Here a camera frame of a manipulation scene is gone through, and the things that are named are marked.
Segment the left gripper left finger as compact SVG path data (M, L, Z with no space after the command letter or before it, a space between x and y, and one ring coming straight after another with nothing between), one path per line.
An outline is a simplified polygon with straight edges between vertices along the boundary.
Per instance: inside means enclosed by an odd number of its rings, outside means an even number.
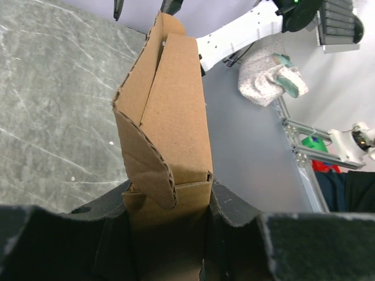
M126 181L68 214L1 206L1 280L134 280Z

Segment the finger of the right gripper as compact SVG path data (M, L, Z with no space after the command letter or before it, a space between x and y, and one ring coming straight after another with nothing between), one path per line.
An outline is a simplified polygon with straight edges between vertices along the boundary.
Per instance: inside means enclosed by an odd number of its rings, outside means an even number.
M174 15L180 11L183 0L163 0L160 11L169 15Z
M124 0L114 0L113 17L115 21L118 21L121 16L123 5L124 5Z

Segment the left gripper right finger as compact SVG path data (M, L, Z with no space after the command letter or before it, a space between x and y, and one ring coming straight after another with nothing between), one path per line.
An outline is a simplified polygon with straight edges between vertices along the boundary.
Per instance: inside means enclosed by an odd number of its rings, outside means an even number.
M263 213L214 181L206 280L373 280L374 215Z

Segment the brown cardboard box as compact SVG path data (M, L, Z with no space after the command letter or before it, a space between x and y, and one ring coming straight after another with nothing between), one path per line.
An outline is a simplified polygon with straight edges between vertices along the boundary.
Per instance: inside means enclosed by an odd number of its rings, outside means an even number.
M139 280L198 280L213 165L196 40L160 12L112 102Z

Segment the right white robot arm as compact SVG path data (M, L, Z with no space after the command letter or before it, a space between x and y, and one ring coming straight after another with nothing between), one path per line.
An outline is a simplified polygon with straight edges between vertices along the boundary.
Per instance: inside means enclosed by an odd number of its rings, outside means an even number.
M318 28L322 45L358 44L364 35L352 1L255 1L245 14L196 39L202 73L254 42Z

